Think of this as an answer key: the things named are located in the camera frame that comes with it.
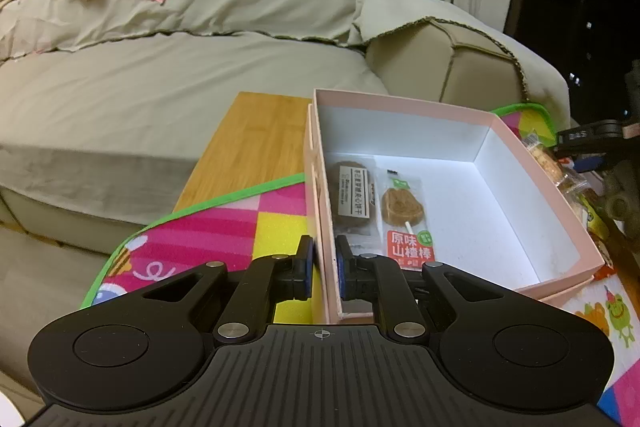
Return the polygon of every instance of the silver screw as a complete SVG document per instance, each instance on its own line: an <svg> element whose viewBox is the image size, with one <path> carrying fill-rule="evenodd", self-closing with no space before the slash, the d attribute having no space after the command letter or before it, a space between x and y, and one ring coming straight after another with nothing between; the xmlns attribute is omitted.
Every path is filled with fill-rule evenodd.
<svg viewBox="0 0 640 427"><path fill-rule="evenodd" d="M418 324L417 322L401 322L400 324L396 324L394 331L396 335L407 339L414 339L415 337L423 335L426 330L422 324Z"/></svg>
<svg viewBox="0 0 640 427"><path fill-rule="evenodd" d="M240 322L228 322L218 328L218 334L226 339L239 339L249 332L249 328Z"/></svg>

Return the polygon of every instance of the wooden tabletop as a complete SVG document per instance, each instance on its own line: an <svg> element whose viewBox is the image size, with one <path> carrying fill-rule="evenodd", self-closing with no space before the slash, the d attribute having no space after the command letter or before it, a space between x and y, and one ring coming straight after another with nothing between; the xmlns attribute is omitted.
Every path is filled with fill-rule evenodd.
<svg viewBox="0 0 640 427"><path fill-rule="evenodd" d="M174 211L304 171L308 98L240 92Z"/></svg>

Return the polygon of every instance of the pink box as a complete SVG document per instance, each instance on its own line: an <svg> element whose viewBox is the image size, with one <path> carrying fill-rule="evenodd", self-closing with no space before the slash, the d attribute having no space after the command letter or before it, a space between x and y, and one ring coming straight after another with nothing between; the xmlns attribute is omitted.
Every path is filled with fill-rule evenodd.
<svg viewBox="0 0 640 427"><path fill-rule="evenodd" d="M420 177L438 261L558 306L603 264L562 194L494 114L316 89L304 148L308 229L322 282L321 295L314 288L316 323L372 316L368 303L339 297L326 166L341 154Z"/></svg>

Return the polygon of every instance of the sofa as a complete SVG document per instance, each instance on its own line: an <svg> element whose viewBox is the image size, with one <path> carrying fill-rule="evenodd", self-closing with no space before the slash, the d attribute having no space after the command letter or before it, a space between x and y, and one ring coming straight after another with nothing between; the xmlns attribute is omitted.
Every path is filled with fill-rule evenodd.
<svg viewBox="0 0 640 427"><path fill-rule="evenodd" d="M569 125L551 65L438 0L18 0L0 12L0 61L0 221L75 247L43 273L0 246L15 314L76 298L105 254L170 213L239 91L529 100ZM73 308L55 301L28 324L2 317L0 370L27 387L27 340Z"/></svg>

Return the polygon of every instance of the yellow square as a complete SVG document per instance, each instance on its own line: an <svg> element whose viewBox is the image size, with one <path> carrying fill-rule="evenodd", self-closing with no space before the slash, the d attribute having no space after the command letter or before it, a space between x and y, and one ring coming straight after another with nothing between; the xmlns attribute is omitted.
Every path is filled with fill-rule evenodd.
<svg viewBox="0 0 640 427"><path fill-rule="evenodd" d="M300 236L306 233L306 217L272 212L258 213L253 259L298 250ZM279 324L311 324L311 299L287 301L276 306L273 322Z"/></svg>

